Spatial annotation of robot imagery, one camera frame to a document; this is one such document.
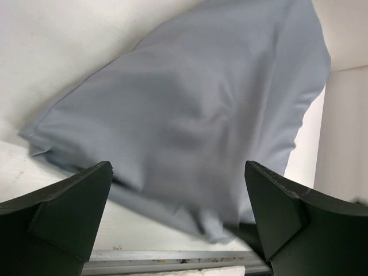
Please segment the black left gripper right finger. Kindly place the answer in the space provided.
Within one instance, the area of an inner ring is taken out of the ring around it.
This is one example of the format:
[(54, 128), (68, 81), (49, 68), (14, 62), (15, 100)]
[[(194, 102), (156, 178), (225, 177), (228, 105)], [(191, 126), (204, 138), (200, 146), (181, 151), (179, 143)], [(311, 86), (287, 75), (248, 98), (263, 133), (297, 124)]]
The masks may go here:
[(248, 161), (259, 246), (274, 275), (367, 275), (367, 206), (323, 194)]

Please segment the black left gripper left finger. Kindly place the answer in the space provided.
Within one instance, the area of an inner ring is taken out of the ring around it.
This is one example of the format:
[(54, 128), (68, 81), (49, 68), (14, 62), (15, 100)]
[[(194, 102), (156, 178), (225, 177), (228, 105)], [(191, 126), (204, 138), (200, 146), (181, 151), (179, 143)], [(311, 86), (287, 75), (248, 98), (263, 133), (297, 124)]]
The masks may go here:
[(81, 275), (113, 179), (101, 162), (1, 202), (1, 275)]

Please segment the grey pillowcase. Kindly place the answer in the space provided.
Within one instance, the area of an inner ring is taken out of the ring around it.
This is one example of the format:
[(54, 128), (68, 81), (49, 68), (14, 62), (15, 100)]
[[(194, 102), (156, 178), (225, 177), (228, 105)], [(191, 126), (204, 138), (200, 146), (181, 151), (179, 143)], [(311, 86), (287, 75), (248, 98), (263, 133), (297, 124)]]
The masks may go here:
[(248, 160), (284, 174), (331, 59), (311, 1), (204, 1), (65, 90), (20, 136), (74, 174), (112, 164), (111, 199), (211, 243), (253, 223)]

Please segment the aluminium rail front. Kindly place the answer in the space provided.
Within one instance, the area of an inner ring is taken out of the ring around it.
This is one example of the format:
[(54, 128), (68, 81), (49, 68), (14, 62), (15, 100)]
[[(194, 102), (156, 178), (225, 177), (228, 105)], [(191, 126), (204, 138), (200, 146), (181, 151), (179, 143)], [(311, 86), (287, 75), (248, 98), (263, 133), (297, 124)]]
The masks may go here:
[(272, 274), (251, 251), (94, 250), (82, 275), (165, 273), (231, 266), (244, 266), (245, 275)]

